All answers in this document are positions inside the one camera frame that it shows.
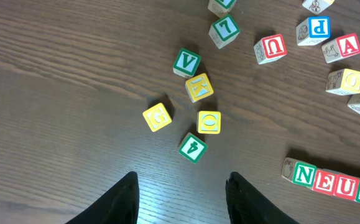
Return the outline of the green N block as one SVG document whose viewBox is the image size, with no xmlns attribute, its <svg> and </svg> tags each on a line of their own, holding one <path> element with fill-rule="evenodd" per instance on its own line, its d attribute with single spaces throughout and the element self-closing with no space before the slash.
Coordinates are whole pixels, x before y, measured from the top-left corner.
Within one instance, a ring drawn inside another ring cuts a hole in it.
<svg viewBox="0 0 360 224">
<path fill-rule="evenodd" d="M 283 162 L 281 176 L 295 185 L 312 189 L 316 172 L 317 167 L 313 164 L 286 157 Z"/>
</svg>

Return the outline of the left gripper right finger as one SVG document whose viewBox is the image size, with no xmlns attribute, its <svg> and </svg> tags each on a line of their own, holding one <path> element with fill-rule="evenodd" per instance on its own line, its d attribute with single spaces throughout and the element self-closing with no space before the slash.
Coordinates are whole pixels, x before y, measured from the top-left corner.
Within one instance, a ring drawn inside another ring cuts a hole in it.
<svg viewBox="0 0 360 224">
<path fill-rule="evenodd" d="M 238 172 L 230 173 L 225 191 L 232 224 L 298 224 Z"/>
</svg>

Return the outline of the red E block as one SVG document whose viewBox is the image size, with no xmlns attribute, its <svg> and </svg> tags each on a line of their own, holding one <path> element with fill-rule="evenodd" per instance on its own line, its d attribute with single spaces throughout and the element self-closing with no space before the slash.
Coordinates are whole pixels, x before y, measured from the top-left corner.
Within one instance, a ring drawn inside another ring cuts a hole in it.
<svg viewBox="0 0 360 224">
<path fill-rule="evenodd" d="M 318 169 L 312 190 L 321 194 L 333 195 L 338 181 L 338 175 L 326 170 Z"/>
</svg>

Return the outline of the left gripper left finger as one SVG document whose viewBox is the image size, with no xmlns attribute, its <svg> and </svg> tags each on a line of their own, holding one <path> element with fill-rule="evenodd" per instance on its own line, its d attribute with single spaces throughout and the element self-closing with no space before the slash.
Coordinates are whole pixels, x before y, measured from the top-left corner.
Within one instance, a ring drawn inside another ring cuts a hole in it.
<svg viewBox="0 0 360 224">
<path fill-rule="evenodd" d="M 138 214 L 139 183 L 131 171 L 67 224 L 136 224 Z"/>
</svg>

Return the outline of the blue P block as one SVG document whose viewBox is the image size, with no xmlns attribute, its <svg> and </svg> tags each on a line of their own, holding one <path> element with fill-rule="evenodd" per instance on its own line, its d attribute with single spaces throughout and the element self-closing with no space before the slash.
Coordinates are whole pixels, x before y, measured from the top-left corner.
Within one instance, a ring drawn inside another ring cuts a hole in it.
<svg viewBox="0 0 360 224">
<path fill-rule="evenodd" d="M 308 17 L 295 31 L 298 46 L 317 45 L 331 37 L 331 20 L 328 16 Z"/>
</svg>

